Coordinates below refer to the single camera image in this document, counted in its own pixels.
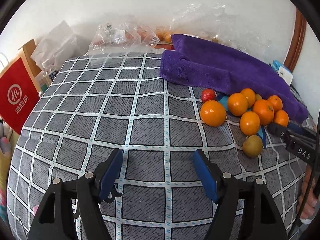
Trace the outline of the right hand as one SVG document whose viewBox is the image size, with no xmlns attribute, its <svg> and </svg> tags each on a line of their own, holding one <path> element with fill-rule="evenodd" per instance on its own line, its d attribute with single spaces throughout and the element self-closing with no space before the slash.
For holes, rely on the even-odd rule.
<svg viewBox="0 0 320 240">
<path fill-rule="evenodd" d="M 311 175 L 311 166 L 307 165 L 305 175 L 303 178 L 303 183 L 301 186 L 300 196 L 298 198 L 297 211 L 299 211 L 300 206 L 303 201 L 303 198 L 305 196 L 308 182 L 310 180 L 310 175 Z M 303 208 L 303 211 L 300 215 L 300 219 L 309 219 L 315 213 L 315 206 L 316 206 L 317 200 L 318 200 L 317 197 L 315 197 L 315 195 L 313 194 L 313 189 L 314 189 L 315 185 L 316 185 L 316 181 L 315 181 L 315 179 L 313 179 L 307 201 L 306 201 L 304 208 Z"/>
</svg>

